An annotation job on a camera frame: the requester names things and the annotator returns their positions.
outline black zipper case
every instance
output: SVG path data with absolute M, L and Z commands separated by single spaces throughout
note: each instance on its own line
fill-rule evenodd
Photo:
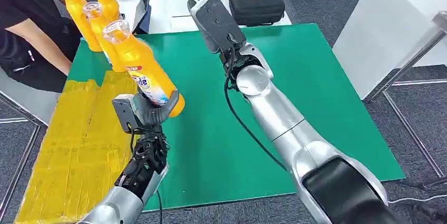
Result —
M 230 11 L 238 25 L 272 25 L 284 16 L 283 0 L 229 0 Z

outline orange bottle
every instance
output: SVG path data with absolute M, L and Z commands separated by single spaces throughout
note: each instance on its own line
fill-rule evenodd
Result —
M 102 37 L 102 30 L 105 26 L 107 26 L 107 24 L 109 24 L 109 21 L 107 21 L 105 16 L 102 14 L 101 4 L 98 2 L 89 2 L 84 5 L 83 10 L 89 18 L 90 26 L 92 27 L 96 40 L 98 40 L 99 45 L 101 46 L 105 57 L 112 66 L 113 71 L 118 73 L 126 71 L 124 65 L 118 57 L 115 47 Z
M 165 104 L 176 87 L 153 57 L 150 47 L 133 36 L 127 21 L 110 23 L 104 28 L 103 36 L 115 46 L 121 62 L 145 95 L 156 105 Z M 169 117 L 183 110 L 183 96 L 180 94 L 179 98 Z
M 109 23 L 120 18 L 120 6 L 116 0 L 98 0 L 98 3 L 102 5 L 102 12 Z
M 89 21 L 87 21 L 87 17 L 82 11 L 82 7 L 85 3 L 87 3 L 85 0 L 65 0 L 65 7 L 67 8 L 67 11 L 69 12 L 85 41 L 87 41 L 90 50 L 100 52 L 102 51 L 101 46 L 96 40 L 96 37 L 90 28 Z

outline bottle cap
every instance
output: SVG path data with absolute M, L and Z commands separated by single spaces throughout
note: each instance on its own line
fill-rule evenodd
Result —
M 125 20 L 116 20 L 102 30 L 102 37 L 107 41 L 118 44 L 130 36 L 129 23 Z
M 82 7 L 82 11 L 89 18 L 99 17 L 102 14 L 102 7 L 98 2 L 89 2 Z

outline green mat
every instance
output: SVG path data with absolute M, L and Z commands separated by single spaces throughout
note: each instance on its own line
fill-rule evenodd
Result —
M 404 178 L 315 24 L 243 28 L 274 73 L 274 83 L 314 128 L 347 155 L 364 163 L 380 180 Z M 171 145 L 170 171 L 160 186 L 164 208 L 259 198 L 295 192 L 289 175 L 250 138 L 227 107 L 224 71 L 218 55 L 198 32 L 141 35 L 184 96 L 186 106 L 163 124 Z M 109 66 L 82 42 L 68 79 L 95 79 L 101 85 Z M 260 141 L 264 137 L 240 93 L 235 110 Z M 145 210 L 158 209 L 152 197 Z

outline yellow tape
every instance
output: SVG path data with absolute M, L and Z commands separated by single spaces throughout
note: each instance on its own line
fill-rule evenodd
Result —
M 126 73 L 112 71 L 100 88 L 67 81 L 15 223 L 74 222 L 101 201 L 130 157 L 111 100 L 136 89 Z

